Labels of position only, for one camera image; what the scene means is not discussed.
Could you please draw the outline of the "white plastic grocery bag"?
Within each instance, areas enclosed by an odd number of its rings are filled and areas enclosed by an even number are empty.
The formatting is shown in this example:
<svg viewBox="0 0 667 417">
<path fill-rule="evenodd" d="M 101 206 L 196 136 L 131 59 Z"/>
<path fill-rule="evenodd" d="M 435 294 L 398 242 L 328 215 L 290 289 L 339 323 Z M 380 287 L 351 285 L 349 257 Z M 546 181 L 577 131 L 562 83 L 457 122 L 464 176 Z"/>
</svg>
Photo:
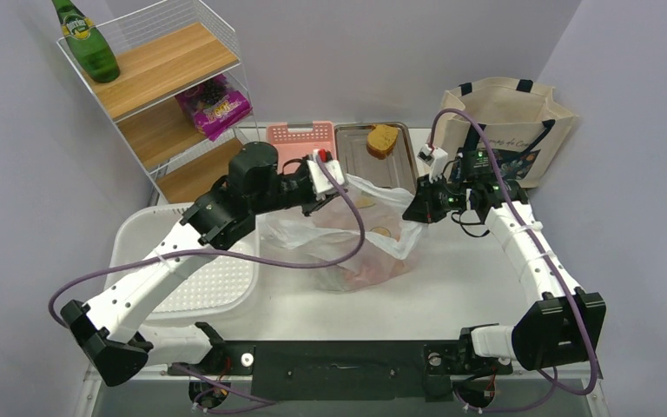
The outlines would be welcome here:
<svg viewBox="0 0 667 417">
<path fill-rule="evenodd" d="M 364 235 L 340 197 L 309 217 L 288 209 L 258 220 L 262 240 L 288 253 L 295 262 L 332 261 L 361 245 L 351 258 L 312 271 L 318 288 L 329 292 L 360 290 L 411 271 L 419 262 L 417 245 L 427 234 L 425 224 L 402 219 L 413 193 L 381 188 L 356 175 L 347 180 L 347 195 L 358 209 Z"/>
</svg>

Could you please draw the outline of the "white plastic basin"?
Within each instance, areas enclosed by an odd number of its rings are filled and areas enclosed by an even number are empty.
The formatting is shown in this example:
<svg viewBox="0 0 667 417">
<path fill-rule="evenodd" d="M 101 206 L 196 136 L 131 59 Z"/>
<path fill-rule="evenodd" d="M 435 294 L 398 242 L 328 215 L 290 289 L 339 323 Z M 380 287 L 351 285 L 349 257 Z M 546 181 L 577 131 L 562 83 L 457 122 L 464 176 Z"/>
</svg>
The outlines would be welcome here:
<svg viewBox="0 0 667 417">
<path fill-rule="evenodd" d="M 180 221 L 187 207 L 187 203 L 153 206 L 130 216 L 117 232 L 110 265 L 155 257 L 154 249 Z M 259 267 L 256 262 L 218 257 L 186 279 L 149 314 L 145 323 L 180 327 L 231 315 L 251 302 Z"/>
</svg>

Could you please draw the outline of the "beige canvas tote bag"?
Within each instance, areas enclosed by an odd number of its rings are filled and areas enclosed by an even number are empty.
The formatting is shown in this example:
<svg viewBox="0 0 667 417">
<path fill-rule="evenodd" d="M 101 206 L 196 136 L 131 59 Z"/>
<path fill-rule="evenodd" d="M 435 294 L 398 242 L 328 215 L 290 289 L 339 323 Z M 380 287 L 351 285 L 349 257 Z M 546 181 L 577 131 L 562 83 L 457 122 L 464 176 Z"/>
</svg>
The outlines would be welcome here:
<svg viewBox="0 0 667 417">
<path fill-rule="evenodd" d="M 553 93 L 530 79 L 488 77 L 445 91 L 440 108 L 471 116 L 485 131 L 502 176 L 534 189 L 578 120 Z"/>
</svg>

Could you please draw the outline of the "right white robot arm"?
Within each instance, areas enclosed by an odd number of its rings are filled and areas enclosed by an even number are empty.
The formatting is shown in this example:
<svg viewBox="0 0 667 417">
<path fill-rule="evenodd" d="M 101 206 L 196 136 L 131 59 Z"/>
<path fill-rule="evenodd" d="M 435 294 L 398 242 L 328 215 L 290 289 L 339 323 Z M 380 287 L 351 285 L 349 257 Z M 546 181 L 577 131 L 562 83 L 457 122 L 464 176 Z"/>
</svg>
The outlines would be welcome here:
<svg viewBox="0 0 667 417">
<path fill-rule="evenodd" d="M 474 212 L 501 245 L 531 304 L 514 326 L 463 329 L 456 349 L 459 366 L 476 373 L 491 358 L 516 361 L 527 370 L 588 361 L 604 323 L 604 299 L 585 292 L 564 269 L 526 191 L 514 180 L 499 180 L 483 149 L 449 161 L 443 149 L 424 146 L 418 158 L 431 171 L 417 179 L 403 219 L 434 224 L 450 213 Z"/>
</svg>

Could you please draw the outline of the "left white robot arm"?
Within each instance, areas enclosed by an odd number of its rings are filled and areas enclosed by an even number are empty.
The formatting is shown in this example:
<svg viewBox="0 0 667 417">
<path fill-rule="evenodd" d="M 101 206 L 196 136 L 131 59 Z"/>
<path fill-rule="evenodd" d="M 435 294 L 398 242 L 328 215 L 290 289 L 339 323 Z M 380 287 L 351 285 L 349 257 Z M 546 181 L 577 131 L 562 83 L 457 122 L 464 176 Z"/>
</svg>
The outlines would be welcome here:
<svg viewBox="0 0 667 417">
<path fill-rule="evenodd" d="M 231 256 L 230 249 L 255 230 L 257 215 L 295 207 L 311 215 L 347 182 L 325 149 L 302 157 L 291 174 L 279 173 L 278 161 L 270 143 L 242 146 L 227 174 L 182 213 L 144 260 L 129 265 L 129 273 L 99 295 L 61 308 L 67 329 L 106 385 L 121 385 L 158 364 L 194 365 L 204 374 L 221 368 L 225 341 L 211 325 L 159 328 L 145 321 L 192 274 Z"/>
</svg>

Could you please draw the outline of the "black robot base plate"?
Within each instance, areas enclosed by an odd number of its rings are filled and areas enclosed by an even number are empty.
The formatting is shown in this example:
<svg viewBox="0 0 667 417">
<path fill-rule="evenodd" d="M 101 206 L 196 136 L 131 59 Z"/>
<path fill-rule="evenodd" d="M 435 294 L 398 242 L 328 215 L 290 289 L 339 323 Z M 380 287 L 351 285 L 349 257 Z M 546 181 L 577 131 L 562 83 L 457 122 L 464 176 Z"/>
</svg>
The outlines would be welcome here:
<svg viewBox="0 0 667 417">
<path fill-rule="evenodd" d="M 249 377 L 266 400 L 448 400 L 456 381 L 512 373 L 465 341 L 226 341 L 191 366 L 203 375 Z"/>
</svg>

